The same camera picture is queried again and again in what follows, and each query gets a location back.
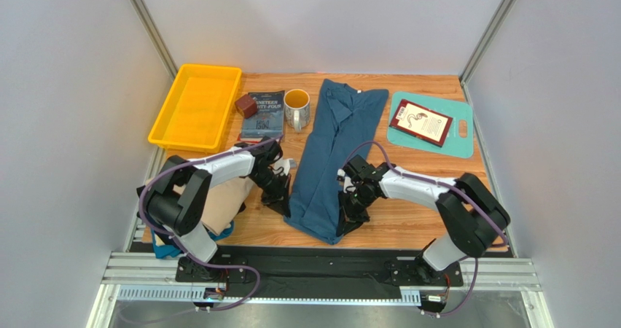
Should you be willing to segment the blue t-shirt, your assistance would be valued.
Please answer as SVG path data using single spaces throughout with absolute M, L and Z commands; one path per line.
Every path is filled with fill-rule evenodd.
M 388 97 L 387 89 L 361 91 L 323 81 L 289 198 L 288 225 L 329 245 L 341 240 L 337 172 L 352 151 L 368 156 L 370 149 L 360 144 L 374 139 Z

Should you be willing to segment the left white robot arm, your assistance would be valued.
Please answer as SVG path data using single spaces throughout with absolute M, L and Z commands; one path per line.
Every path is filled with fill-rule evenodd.
M 284 157 L 280 139 L 268 137 L 194 160 L 174 155 L 153 180 L 138 188 L 138 215 L 152 230 L 167 235 L 186 257 L 209 266 L 217 244 L 201 218 L 210 190 L 248 178 L 262 190 L 264 206 L 289 216 L 291 171 L 296 166 L 295 160 Z

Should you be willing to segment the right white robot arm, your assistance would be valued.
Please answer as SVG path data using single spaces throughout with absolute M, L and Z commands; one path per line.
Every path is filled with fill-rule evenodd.
M 373 166 L 355 155 L 338 170 L 337 180 L 343 184 L 338 194 L 338 236 L 368 222 L 368 209 L 379 198 L 406 200 L 439 213 L 446 233 L 415 260 L 429 275 L 465 257 L 480 258 L 510 223 L 508 213 L 471 173 L 457 179 L 436 178 L 388 162 Z

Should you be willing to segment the beige t-shirt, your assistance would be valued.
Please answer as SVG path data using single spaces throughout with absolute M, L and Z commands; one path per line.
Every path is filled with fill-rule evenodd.
M 253 187 L 251 179 L 235 178 L 209 190 L 200 220 L 211 240 L 226 238 L 233 232 L 233 219 Z

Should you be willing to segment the blue paperback book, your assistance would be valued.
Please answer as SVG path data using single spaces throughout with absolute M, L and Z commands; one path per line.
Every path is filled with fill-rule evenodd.
M 259 142 L 264 137 L 275 138 L 284 133 L 284 90 L 276 92 L 249 92 L 257 105 L 257 112 L 244 119 L 239 141 Z

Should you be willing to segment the brown wooden cube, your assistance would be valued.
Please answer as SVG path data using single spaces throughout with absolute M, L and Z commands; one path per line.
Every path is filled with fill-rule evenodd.
M 257 102 L 249 94 L 244 94 L 237 99 L 235 108 L 244 119 L 248 119 L 258 112 Z

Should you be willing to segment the red paperback book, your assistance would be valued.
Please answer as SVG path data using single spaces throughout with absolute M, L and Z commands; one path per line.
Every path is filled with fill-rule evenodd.
M 452 117 L 402 99 L 389 127 L 436 147 L 443 147 L 452 123 Z

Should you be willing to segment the white mug yellow inside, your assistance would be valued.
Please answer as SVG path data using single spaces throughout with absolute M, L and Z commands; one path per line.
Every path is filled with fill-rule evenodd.
M 301 89 L 293 89 L 284 94 L 284 116 L 288 126 L 300 133 L 310 122 L 310 95 Z

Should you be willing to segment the yellow plastic bin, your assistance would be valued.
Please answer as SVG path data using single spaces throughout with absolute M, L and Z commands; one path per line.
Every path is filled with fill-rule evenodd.
M 216 153 L 233 112 L 242 70 L 182 65 L 147 136 L 162 149 Z

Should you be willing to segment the teal cutting board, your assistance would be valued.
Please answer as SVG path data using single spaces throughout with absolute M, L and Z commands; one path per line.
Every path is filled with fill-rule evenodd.
M 386 137 L 391 144 L 466 159 L 474 154 L 473 112 L 468 103 L 399 91 L 391 97 L 388 120 L 392 119 L 399 103 L 404 99 L 441 114 L 446 114 L 453 118 L 453 122 L 442 147 L 435 146 L 397 129 L 388 128 Z

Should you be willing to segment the black mounting base plate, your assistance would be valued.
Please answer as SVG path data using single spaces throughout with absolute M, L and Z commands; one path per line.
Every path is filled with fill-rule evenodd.
M 221 284 L 228 297 L 244 296 L 256 286 L 255 298 L 398 299 L 403 286 L 425 290 L 461 289 L 459 265 L 423 281 L 415 270 L 416 250 L 328 249 L 220 246 L 203 268 L 182 257 L 176 269 L 180 283 Z

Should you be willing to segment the aluminium frame rail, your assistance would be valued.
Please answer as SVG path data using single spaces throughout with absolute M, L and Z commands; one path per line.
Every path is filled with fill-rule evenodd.
M 150 253 L 110 256 L 89 327 L 112 320 L 119 299 L 420 305 L 427 294 L 518 292 L 533 327 L 552 319 L 534 265 L 505 253 L 465 259 L 428 279 L 415 272 L 413 250 L 223 246 L 211 266 Z

